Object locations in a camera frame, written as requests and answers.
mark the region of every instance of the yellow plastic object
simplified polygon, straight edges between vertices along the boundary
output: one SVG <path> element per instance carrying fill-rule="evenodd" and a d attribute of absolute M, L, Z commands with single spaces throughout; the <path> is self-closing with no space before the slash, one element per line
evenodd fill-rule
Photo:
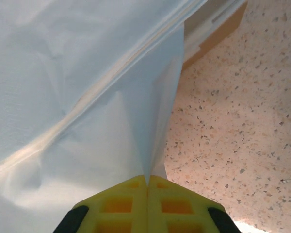
<path fill-rule="evenodd" d="M 149 233 L 220 233 L 209 207 L 224 207 L 180 185 L 151 176 L 148 187 Z"/>
<path fill-rule="evenodd" d="M 77 233 L 147 233 L 147 185 L 137 176 L 73 207 L 89 210 Z"/>
<path fill-rule="evenodd" d="M 151 176 L 120 183 L 75 205 L 54 233 L 241 233 L 224 207 Z"/>

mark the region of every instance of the white fabric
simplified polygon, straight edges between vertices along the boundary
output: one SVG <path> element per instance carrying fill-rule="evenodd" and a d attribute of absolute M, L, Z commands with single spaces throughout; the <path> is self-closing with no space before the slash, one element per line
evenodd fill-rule
<path fill-rule="evenodd" d="M 52 232 L 78 201 L 165 176 L 200 0 L 0 0 L 0 233 Z"/>

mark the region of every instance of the square cutout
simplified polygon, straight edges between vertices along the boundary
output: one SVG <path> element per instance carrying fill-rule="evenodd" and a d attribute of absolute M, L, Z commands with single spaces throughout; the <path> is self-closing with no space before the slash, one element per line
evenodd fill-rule
<path fill-rule="evenodd" d="M 109 197 L 100 209 L 102 213 L 130 213 L 133 197 Z"/>
<path fill-rule="evenodd" d="M 191 203 L 185 199 L 163 198 L 161 207 L 163 213 L 193 214 Z"/>
<path fill-rule="evenodd" d="M 93 233 L 131 233 L 129 221 L 104 221 L 98 222 Z"/>
<path fill-rule="evenodd" d="M 157 184 L 156 184 L 156 187 L 157 187 L 157 188 L 168 188 L 168 186 L 165 185 L 165 184 L 163 184 L 163 183 L 157 183 Z"/>
<path fill-rule="evenodd" d="M 203 233 L 203 228 L 191 222 L 169 222 L 168 233 Z"/>

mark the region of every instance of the floor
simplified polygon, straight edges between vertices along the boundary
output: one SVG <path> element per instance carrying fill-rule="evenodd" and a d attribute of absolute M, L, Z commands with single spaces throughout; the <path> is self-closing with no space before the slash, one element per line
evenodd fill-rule
<path fill-rule="evenodd" d="M 168 178 L 244 233 L 291 233 L 291 0 L 249 0 L 240 28 L 182 74 Z"/>

